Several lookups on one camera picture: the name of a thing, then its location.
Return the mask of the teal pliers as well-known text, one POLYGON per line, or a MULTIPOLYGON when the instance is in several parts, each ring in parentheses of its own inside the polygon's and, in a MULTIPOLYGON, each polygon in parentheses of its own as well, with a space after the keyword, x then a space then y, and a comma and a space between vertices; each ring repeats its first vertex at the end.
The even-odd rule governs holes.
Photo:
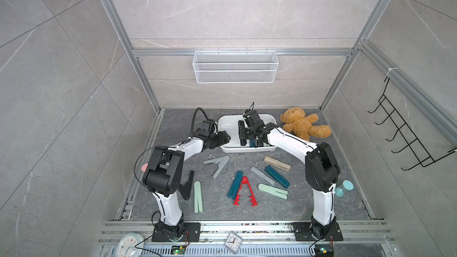
POLYGON ((242 179, 243 179, 243 172, 242 171, 238 171, 235 175, 235 178, 234 178, 234 181, 230 187, 230 190, 227 194, 227 197, 231 198, 231 199, 235 199, 236 195, 237 195, 237 192, 240 188, 240 185, 241 185, 241 182, 242 182, 242 179))
POLYGON ((249 140, 249 145, 251 148, 256 148, 257 147, 257 141, 254 139, 249 140))

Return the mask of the grey pliers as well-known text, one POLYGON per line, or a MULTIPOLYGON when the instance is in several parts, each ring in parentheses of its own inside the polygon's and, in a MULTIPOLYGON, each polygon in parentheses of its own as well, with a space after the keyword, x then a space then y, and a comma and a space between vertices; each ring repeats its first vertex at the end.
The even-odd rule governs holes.
POLYGON ((213 159, 208 159, 204 161, 204 164, 215 164, 218 165, 217 171, 214 173, 213 178, 216 179, 225 169, 227 164, 229 163, 230 157, 228 155, 225 155, 220 158, 213 158, 213 159))
POLYGON ((252 174, 256 175, 257 177, 259 177, 264 183, 268 184, 269 186, 275 185, 275 181, 272 178, 270 178, 269 176, 267 176, 266 174, 264 174, 257 167, 255 167, 255 166, 251 167, 250 172, 252 174))

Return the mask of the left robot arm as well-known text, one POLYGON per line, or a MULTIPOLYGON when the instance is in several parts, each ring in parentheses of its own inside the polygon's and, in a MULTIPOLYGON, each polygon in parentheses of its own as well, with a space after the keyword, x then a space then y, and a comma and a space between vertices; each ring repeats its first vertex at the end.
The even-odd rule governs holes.
POLYGON ((202 127, 193 130, 190 137, 179 144, 155 146, 149 162, 142 167, 142 184, 153 193, 160 212, 157 232, 170 240, 184 235, 184 219, 179 207, 177 191, 181 185, 184 162, 206 149, 229 143, 231 137, 218 131, 213 120, 203 121, 202 127))

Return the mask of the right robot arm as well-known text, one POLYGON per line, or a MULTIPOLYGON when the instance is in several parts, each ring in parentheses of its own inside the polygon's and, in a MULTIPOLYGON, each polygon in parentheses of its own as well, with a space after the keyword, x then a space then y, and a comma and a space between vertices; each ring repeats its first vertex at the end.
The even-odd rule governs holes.
POLYGON ((274 123, 265 124, 254 109, 247 109, 238 121, 241 145, 253 139, 257 146, 265 143, 289 152, 305 164, 305 178, 313 188, 314 210, 310 231, 314 239, 323 240, 336 225, 334 194, 339 164, 328 143, 317 144, 298 138, 274 123))

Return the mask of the grey open pliers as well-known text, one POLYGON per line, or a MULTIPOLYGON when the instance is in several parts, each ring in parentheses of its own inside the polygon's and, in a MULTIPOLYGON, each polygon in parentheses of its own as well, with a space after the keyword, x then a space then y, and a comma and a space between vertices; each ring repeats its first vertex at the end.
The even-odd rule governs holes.
POLYGON ((220 158, 213 158, 213 159, 208 159, 204 161, 204 164, 215 164, 218 165, 217 171, 214 173, 213 178, 216 179, 225 169, 227 164, 229 163, 230 157, 228 155, 225 155, 220 158))

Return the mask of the beige wooden pliers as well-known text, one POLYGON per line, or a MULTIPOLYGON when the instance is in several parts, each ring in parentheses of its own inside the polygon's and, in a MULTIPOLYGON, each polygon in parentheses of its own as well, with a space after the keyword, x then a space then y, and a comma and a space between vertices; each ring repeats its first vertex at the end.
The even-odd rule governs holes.
POLYGON ((276 167, 280 170, 283 170, 285 172, 289 172, 291 169, 291 165, 287 163, 283 163, 277 159, 271 158, 269 156, 264 157, 264 162, 268 165, 271 165, 272 167, 276 167))

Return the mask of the red open pliers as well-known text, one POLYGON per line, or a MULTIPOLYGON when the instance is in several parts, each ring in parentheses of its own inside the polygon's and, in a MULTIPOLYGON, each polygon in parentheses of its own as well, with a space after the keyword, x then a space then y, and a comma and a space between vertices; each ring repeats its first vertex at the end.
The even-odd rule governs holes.
POLYGON ((255 207, 258 205, 258 202, 257 202, 254 192, 252 190, 249 179, 246 176, 242 177, 242 180, 241 180, 239 189, 236 192, 236 196, 235 196, 233 204, 235 206, 239 206, 240 201, 243 198, 248 198, 252 207, 255 207))

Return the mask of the dark teal pliers floor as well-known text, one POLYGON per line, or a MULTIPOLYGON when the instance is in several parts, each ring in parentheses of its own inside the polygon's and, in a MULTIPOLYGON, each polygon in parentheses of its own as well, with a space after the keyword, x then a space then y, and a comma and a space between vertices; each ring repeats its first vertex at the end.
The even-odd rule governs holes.
POLYGON ((286 180, 281 174, 279 174, 271 166, 265 167, 265 172, 277 183, 279 183, 283 188, 287 189, 290 186, 290 182, 286 180))

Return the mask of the light green pliers lower left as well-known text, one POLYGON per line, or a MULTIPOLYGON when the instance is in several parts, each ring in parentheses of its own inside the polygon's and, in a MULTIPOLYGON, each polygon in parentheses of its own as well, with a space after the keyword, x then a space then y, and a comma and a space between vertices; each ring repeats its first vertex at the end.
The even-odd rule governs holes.
POLYGON ((203 213, 203 199, 202 199, 202 188, 201 183, 196 181, 194 183, 194 212, 203 213))

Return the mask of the light green pliers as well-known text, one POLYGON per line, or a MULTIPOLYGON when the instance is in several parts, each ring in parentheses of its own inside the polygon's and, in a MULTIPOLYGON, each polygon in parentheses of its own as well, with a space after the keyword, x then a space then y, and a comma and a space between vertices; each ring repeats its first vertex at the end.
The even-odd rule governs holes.
POLYGON ((288 198, 288 191, 269 186, 267 184, 259 184, 258 189, 260 192, 266 193, 268 195, 286 200, 288 198))
POLYGON ((194 183, 194 212, 203 213, 203 199, 202 199, 202 188, 201 183, 196 181, 194 183))

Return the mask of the light green pliers lower right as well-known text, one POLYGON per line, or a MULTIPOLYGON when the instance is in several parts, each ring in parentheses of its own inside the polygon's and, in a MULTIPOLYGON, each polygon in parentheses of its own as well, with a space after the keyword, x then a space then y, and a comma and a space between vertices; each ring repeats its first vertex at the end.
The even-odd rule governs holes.
POLYGON ((259 184, 258 189, 260 192, 266 193, 268 195, 286 200, 288 198, 288 191, 269 186, 267 184, 259 184))

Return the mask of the green sand timer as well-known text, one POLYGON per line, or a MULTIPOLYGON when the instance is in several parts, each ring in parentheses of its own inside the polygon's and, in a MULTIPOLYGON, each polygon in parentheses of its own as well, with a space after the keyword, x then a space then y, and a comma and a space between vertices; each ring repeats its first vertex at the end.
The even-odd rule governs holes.
POLYGON ((354 185, 349 180, 344 180, 340 186, 335 188, 335 195, 338 197, 342 197, 347 191, 351 191, 354 189, 354 185))

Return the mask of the round white clock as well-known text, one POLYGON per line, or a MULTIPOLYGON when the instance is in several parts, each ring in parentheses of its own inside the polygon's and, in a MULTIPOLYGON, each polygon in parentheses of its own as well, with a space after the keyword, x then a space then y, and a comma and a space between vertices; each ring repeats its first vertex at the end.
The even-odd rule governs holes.
POLYGON ((115 257, 140 257, 144 248, 144 237, 139 233, 126 234, 114 251, 115 257))

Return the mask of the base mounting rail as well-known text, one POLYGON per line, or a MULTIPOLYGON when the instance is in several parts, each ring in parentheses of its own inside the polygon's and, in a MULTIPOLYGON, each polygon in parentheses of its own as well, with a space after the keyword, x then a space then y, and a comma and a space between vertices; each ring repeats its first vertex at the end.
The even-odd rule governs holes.
POLYGON ((149 221, 107 221, 96 235, 96 255, 114 257, 120 240, 141 234, 140 257, 399 257, 386 222, 343 220, 326 239, 316 240, 305 221, 192 221, 177 242, 158 240, 149 221), (224 242, 230 232, 242 239, 237 254, 224 242))

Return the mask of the black wall hook rack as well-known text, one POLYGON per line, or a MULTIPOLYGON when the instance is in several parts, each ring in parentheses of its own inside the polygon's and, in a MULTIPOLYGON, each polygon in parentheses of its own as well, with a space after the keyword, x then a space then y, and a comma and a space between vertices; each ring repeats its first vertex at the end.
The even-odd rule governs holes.
POLYGON ((384 114, 384 120, 381 122, 375 122, 375 125, 382 126, 387 121, 389 121, 395 127, 393 136, 390 139, 385 139, 385 141, 395 142, 399 136, 399 139, 402 141, 402 147, 396 151, 391 151, 391 153, 399 154, 408 149, 413 154, 415 163, 411 166, 401 167, 402 171, 410 171, 417 167, 426 168, 457 153, 457 148, 454 147, 451 150, 447 151, 440 158, 433 158, 432 154, 428 151, 420 138, 415 134, 414 130, 412 129, 412 123, 407 123, 407 121, 396 109, 390 99, 386 96, 390 79, 386 77, 383 82, 384 89, 379 99, 377 100, 376 108, 368 111, 368 113, 375 114, 379 109, 381 109, 384 114))

